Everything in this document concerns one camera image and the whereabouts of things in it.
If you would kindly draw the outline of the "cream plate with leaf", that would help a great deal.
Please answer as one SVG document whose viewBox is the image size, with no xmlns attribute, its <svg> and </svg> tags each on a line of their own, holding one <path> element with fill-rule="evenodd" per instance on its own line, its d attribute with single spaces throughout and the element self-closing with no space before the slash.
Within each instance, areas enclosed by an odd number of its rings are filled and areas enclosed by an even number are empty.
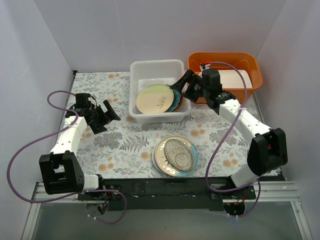
<svg viewBox="0 0 320 240">
<path fill-rule="evenodd" d="M 166 112 L 174 101 L 174 93 L 165 84 L 152 84 L 144 88 L 136 97 L 136 107 L 142 114 Z"/>
</svg>

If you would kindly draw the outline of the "teal scalloped plate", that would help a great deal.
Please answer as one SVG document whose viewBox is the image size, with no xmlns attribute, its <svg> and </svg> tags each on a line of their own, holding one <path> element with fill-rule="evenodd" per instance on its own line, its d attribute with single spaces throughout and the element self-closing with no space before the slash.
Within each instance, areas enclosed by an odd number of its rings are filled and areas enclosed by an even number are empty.
<svg viewBox="0 0 320 240">
<path fill-rule="evenodd" d="M 166 110 L 166 112 L 173 112 L 174 109 L 176 109 L 180 103 L 180 98 L 181 98 L 181 94 L 179 91 L 175 90 L 175 89 L 171 89 L 173 92 L 173 102 L 171 104 L 171 106 Z"/>
</svg>

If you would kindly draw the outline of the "cream and blue plate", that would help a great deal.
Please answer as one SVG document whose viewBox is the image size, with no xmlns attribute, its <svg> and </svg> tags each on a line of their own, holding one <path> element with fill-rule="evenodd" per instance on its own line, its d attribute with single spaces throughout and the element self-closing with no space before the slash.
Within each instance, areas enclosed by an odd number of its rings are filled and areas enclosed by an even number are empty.
<svg viewBox="0 0 320 240">
<path fill-rule="evenodd" d="M 190 149 L 192 156 L 193 156 L 193 167 L 191 168 L 191 170 L 189 171 L 181 171 L 178 170 L 177 168 L 175 168 L 173 165 L 171 165 L 164 154 L 164 146 L 165 143 L 169 140 L 169 139 L 177 139 L 180 140 L 181 142 L 183 142 L 184 144 L 186 144 L 188 146 L 188 148 Z M 163 140 L 161 140 L 159 142 L 159 144 L 157 145 L 157 147 L 155 148 L 155 160 L 157 165 L 159 166 L 160 169 L 162 169 L 162 171 L 172 177 L 185 177 L 188 176 L 190 173 L 192 173 L 198 164 L 198 160 L 199 160 L 199 156 L 198 156 L 198 152 L 196 149 L 196 146 L 186 137 L 184 136 L 169 136 L 164 138 Z"/>
</svg>

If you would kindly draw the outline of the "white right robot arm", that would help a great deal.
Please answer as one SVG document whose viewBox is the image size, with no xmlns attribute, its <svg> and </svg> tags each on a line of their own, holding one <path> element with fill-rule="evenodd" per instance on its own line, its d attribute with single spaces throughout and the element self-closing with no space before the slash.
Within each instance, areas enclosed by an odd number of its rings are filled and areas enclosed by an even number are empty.
<svg viewBox="0 0 320 240">
<path fill-rule="evenodd" d="M 286 134 L 281 128 L 271 128 L 251 115 L 229 91 L 223 90 L 221 77 L 214 68 L 205 69 L 201 75 L 192 70 L 185 74 L 171 89 L 196 102 L 199 98 L 208 107 L 231 123 L 249 142 L 247 163 L 227 178 L 224 188 L 208 188 L 216 193 L 227 193 L 237 199 L 259 177 L 288 163 Z"/>
</svg>

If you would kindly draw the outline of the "speckled grey oval plate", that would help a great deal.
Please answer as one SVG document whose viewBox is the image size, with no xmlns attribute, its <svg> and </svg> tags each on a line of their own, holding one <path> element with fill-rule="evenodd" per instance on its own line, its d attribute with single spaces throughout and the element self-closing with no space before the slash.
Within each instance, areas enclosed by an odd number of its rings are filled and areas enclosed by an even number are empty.
<svg viewBox="0 0 320 240">
<path fill-rule="evenodd" d="M 169 139 L 163 147 L 167 161 L 180 171 L 189 171 L 194 165 L 191 150 L 178 139 Z"/>
</svg>

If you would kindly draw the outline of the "white deep paper plate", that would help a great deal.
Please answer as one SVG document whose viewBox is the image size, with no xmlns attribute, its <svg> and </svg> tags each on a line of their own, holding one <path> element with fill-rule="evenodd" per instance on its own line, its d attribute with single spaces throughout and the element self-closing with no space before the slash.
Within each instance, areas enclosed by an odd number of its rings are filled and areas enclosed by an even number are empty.
<svg viewBox="0 0 320 240">
<path fill-rule="evenodd" d="M 162 169 L 159 168 L 157 162 L 156 162 L 156 158 L 155 158 L 155 151 L 152 152 L 151 154 L 151 159 L 152 159 L 152 163 L 154 165 L 154 167 L 156 168 L 156 170 L 161 173 L 161 174 L 164 174 L 164 172 L 162 171 Z"/>
</svg>

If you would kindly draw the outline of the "red round plate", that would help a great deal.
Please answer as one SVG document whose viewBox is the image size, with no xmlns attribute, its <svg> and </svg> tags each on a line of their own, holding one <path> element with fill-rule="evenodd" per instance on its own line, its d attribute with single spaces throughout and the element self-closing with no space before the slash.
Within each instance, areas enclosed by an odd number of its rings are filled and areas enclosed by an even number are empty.
<svg viewBox="0 0 320 240">
<path fill-rule="evenodd" d="M 184 101 L 184 97 L 181 95 L 180 99 L 179 99 L 179 103 L 178 103 L 177 107 L 173 110 L 173 112 L 177 112 L 180 109 L 180 107 L 183 104 L 183 101 Z"/>
</svg>

